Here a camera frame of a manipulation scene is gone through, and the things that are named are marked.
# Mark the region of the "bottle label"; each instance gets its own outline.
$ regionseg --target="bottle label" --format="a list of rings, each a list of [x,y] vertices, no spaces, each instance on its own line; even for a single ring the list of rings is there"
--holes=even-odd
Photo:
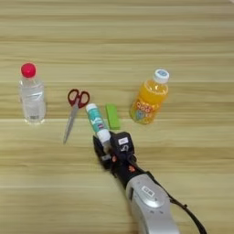
[[[159,105],[149,104],[138,97],[133,104],[131,115],[136,122],[150,123],[154,120],[158,109]]]
[[[89,111],[89,118],[95,133],[97,133],[99,130],[106,129],[105,123],[98,109],[91,109]]]

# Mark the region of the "green eraser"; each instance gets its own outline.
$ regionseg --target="green eraser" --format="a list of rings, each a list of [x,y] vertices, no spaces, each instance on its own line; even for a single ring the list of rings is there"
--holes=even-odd
[[[109,127],[111,130],[118,130],[121,128],[120,121],[117,114],[116,106],[113,104],[106,104],[106,112]]]

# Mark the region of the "juice bottle label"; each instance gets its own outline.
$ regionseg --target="juice bottle label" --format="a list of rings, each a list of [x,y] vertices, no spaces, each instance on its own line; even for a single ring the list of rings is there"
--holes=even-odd
[[[131,109],[132,118],[139,123],[150,123],[154,120],[159,105],[152,105],[145,102],[141,97],[138,97],[133,103]]]

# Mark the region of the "plastic bottle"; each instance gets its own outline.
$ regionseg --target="plastic bottle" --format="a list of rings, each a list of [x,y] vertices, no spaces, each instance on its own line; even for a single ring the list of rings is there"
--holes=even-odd
[[[136,122],[147,124],[154,120],[167,96],[168,80],[169,73],[164,69],[157,69],[154,77],[142,84],[130,109],[130,115]]]
[[[42,122],[46,115],[44,85],[36,76],[36,67],[26,63],[21,67],[22,79],[19,81],[20,98],[25,119],[29,123]]]
[[[92,129],[97,134],[101,144],[104,147],[104,151],[107,153],[108,149],[110,148],[111,134],[101,117],[101,113],[97,105],[94,103],[87,105],[86,111],[88,113]]]

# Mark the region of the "scissor blade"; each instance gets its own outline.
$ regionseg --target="scissor blade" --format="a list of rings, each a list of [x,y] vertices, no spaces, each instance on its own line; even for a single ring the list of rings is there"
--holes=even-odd
[[[75,118],[77,116],[78,110],[79,110],[79,107],[78,107],[77,103],[75,103],[75,105],[73,106],[71,113],[69,115],[69,120],[68,120],[67,127],[66,127],[65,134],[64,134],[64,138],[63,138],[64,144],[66,143],[66,141],[69,138],[69,133],[72,129],[72,126],[73,126],[73,123],[74,123]]]

